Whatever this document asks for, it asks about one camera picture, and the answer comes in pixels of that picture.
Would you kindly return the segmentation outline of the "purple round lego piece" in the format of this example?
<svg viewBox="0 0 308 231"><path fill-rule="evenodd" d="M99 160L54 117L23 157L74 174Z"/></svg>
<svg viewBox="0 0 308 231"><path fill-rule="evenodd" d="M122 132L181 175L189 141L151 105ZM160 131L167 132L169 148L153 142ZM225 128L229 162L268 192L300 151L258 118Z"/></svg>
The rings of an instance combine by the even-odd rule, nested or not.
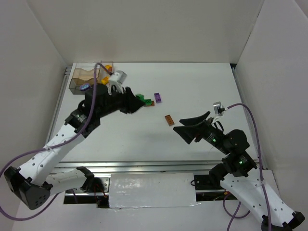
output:
<svg viewBox="0 0 308 231"><path fill-rule="evenodd" d="M90 83L84 83L82 84L79 89L80 91L86 91L87 89L89 89L91 87L91 84Z"/></svg>

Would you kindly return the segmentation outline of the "small green lego brick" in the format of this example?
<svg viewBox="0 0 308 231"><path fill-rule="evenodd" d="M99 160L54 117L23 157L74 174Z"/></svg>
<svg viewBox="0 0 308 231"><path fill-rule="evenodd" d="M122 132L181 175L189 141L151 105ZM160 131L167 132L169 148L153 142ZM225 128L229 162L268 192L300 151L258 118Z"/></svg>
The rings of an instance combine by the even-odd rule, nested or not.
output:
<svg viewBox="0 0 308 231"><path fill-rule="evenodd" d="M145 101L144 95L142 95L142 94L136 94L136 97L143 102Z"/></svg>

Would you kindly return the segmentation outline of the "yellow lego brick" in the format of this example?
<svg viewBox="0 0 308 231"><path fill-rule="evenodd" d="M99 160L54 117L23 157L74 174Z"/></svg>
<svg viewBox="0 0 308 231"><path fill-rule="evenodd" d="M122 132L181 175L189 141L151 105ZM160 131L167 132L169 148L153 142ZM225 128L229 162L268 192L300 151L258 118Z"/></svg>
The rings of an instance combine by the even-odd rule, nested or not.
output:
<svg viewBox="0 0 308 231"><path fill-rule="evenodd" d="M104 85L108 84L109 83L109 77L106 76L106 77L102 78L101 83L104 84Z"/></svg>

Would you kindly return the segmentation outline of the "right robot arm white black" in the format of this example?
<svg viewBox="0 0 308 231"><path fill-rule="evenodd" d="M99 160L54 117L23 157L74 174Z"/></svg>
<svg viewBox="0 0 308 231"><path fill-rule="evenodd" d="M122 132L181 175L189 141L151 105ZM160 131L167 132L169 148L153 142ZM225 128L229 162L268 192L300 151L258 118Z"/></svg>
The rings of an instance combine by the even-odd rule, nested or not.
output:
<svg viewBox="0 0 308 231"><path fill-rule="evenodd" d="M263 180L256 162L247 153L250 146L246 134L234 129L224 134L222 124L202 116L180 120L174 127L187 144L205 140L225 154L222 162L209 171L211 181L235 196L261 223L263 231L292 231L305 217L291 209Z"/></svg>

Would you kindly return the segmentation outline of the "orange lego brick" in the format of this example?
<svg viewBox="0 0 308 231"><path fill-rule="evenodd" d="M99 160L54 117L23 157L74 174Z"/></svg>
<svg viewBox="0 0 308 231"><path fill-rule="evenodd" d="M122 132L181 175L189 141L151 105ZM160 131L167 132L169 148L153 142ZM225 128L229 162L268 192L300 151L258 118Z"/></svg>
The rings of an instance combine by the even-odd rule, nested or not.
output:
<svg viewBox="0 0 308 231"><path fill-rule="evenodd" d="M108 72L112 72L112 66L110 65L106 65L105 68L107 69Z"/></svg>

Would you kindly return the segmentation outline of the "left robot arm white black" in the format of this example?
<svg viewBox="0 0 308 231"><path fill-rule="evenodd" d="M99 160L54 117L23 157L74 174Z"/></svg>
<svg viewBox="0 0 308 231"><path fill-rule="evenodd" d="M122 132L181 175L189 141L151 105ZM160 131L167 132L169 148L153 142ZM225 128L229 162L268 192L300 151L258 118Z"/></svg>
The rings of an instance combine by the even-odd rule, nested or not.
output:
<svg viewBox="0 0 308 231"><path fill-rule="evenodd" d="M51 174L54 167L101 124L101 118L115 111L132 114L145 105L129 87L108 91L106 85L85 91L85 99L64 121L56 135L20 167L4 171L10 190L31 210L42 206L54 194L73 188L94 190L101 180L86 167Z"/></svg>

